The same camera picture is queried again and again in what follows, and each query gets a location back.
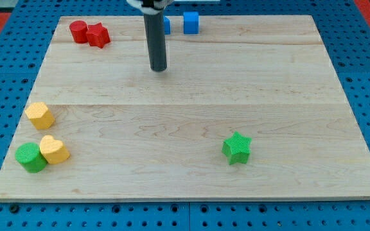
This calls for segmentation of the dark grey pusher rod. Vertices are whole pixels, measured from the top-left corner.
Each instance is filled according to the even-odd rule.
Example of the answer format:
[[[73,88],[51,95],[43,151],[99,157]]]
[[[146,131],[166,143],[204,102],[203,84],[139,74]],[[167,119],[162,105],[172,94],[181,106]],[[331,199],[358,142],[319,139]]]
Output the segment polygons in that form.
[[[167,68],[163,12],[144,14],[144,22],[150,68],[155,72],[163,72]]]

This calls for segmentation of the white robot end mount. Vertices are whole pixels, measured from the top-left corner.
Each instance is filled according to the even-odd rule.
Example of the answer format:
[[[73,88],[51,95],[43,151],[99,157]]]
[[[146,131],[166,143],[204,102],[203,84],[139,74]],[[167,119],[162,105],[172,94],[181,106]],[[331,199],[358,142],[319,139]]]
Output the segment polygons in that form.
[[[147,15],[156,15],[162,12],[173,0],[127,0],[127,3]]]

